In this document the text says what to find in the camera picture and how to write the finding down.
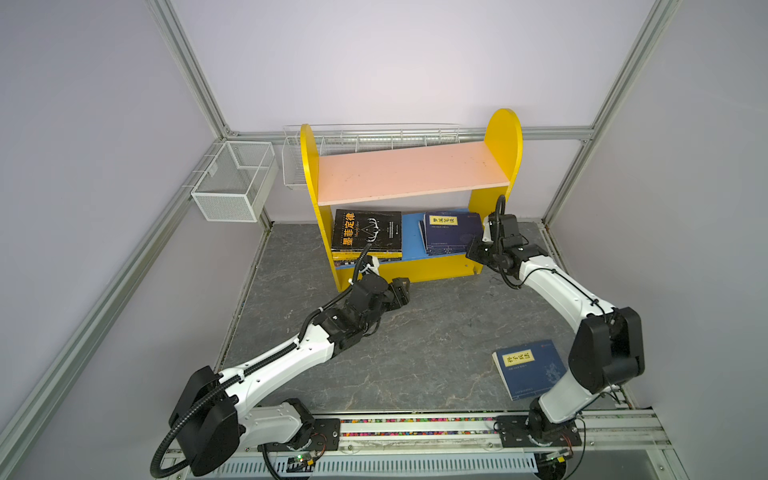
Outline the navy book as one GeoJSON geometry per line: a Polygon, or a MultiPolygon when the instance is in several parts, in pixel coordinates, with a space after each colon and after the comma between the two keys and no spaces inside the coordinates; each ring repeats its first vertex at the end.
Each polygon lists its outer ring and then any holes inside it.
{"type": "Polygon", "coordinates": [[[567,371],[552,340],[498,349],[491,358],[512,401],[548,392],[567,371]]]}
{"type": "Polygon", "coordinates": [[[472,241],[483,235],[480,215],[462,210],[426,212],[419,227],[428,256],[466,253],[472,241]]]}

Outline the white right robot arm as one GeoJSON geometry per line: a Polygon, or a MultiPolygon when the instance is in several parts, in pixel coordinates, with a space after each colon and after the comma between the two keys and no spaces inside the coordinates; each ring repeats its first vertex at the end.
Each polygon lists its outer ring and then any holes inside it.
{"type": "Polygon", "coordinates": [[[532,288],[575,332],[566,373],[530,405],[525,429],[535,443],[553,442],[600,395],[644,373],[640,315],[600,299],[572,279],[542,248],[523,238],[514,215],[491,213],[467,258],[499,273],[512,289],[532,288]]]}

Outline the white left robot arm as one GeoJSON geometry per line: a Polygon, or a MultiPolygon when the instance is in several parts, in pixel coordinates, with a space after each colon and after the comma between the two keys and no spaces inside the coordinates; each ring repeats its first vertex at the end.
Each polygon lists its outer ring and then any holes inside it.
{"type": "Polygon", "coordinates": [[[297,399],[264,407],[272,392],[303,372],[330,361],[373,335],[382,316],[410,301],[410,281],[366,273],[312,311],[299,333],[271,350],[220,372],[205,366],[188,379],[172,410],[169,431],[152,456],[153,478],[190,469],[206,475],[225,463],[245,440],[299,448],[314,423],[297,399]]]}

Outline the black book yellow title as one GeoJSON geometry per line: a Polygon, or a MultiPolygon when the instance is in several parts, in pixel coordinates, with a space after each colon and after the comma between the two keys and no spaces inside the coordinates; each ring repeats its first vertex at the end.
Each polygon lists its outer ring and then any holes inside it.
{"type": "Polygon", "coordinates": [[[333,223],[331,250],[361,252],[368,244],[371,252],[402,251],[402,213],[338,209],[333,223]]]}

